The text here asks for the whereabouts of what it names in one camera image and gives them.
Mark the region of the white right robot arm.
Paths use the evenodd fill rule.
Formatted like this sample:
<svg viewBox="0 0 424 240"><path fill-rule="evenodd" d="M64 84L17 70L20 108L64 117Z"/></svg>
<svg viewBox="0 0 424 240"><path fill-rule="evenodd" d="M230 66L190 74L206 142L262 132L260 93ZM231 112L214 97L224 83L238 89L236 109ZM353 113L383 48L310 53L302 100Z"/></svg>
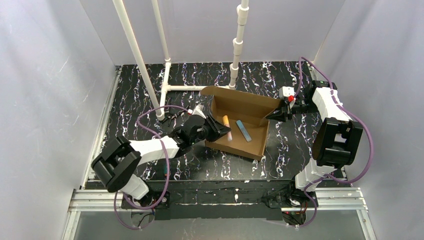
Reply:
<svg viewBox="0 0 424 240"><path fill-rule="evenodd" d="M322 123L312 144L312 159L292 180L291 191L315 191L318 179L353 163L364 131L363 126L341 109L338 88L327 81L312 81L303 95L283 86L280 104L266 116L268 120L286 122L294 115L319 113Z"/></svg>

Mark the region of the light blue marker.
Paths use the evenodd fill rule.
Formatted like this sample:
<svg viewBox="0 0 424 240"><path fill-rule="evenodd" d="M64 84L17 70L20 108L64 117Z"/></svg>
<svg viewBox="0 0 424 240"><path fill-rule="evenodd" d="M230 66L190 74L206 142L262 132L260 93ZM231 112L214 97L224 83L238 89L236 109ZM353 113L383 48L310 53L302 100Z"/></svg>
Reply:
<svg viewBox="0 0 424 240"><path fill-rule="evenodd" d="M248 133L248 131L247 131L246 127L245 127L245 126L244 126L244 124L242 123L242 121L241 121L241 120L237 120L237 121L236 121L236 125L237 125L237 127L239 128L239 130L240 130L241 134L243 135L244 139L245 139L247 142L251 142L251 141L252 141L252 138L251 138L250 134Z"/></svg>

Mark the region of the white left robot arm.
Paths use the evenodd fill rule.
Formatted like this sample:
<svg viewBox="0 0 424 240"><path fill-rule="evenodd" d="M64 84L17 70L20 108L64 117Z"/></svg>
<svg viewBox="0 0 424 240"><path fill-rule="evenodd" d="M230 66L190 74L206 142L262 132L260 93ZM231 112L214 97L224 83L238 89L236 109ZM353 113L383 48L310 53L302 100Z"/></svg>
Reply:
<svg viewBox="0 0 424 240"><path fill-rule="evenodd" d="M91 169L108 192L123 192L141 200L150 190L146 182L134 174L139 165L178 158L198 142L215 142L230 130L211 115L191 115L182 126L161 138L131 142L123 136L116 137L92 161Z"/></svg>

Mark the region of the brown cardboard box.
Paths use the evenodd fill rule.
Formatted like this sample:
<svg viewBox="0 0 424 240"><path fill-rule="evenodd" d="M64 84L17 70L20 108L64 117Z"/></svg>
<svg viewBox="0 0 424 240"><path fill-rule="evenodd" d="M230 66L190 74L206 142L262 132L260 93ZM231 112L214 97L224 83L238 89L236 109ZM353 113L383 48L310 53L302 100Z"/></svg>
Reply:
<svg viewBox="0 0 424 240"><path fill-rule="evenodd" d="M260 161L265 152L269 132L270 122L266 116L280 105L280 100L218 86L207 86L200 94L212 96L209 105L212 116L221 124L223 117L227 116L232 135L231 141L223 136L215 142L207 141L205 146ZM245 140L236 124L237 120L242 121L252 141Z"/></svg>

